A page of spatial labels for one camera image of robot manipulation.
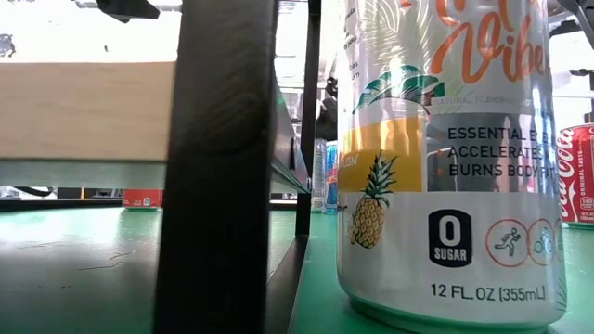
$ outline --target plastic water bottle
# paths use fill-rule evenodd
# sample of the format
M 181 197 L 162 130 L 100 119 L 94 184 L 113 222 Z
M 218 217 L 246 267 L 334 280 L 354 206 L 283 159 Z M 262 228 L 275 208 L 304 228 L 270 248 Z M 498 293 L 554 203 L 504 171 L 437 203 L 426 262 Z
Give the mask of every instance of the plastic water bottle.
M 314 142 L 314 171 L 312 177 L 312 212 L 322 213 L 326 200 L 326 140 Z

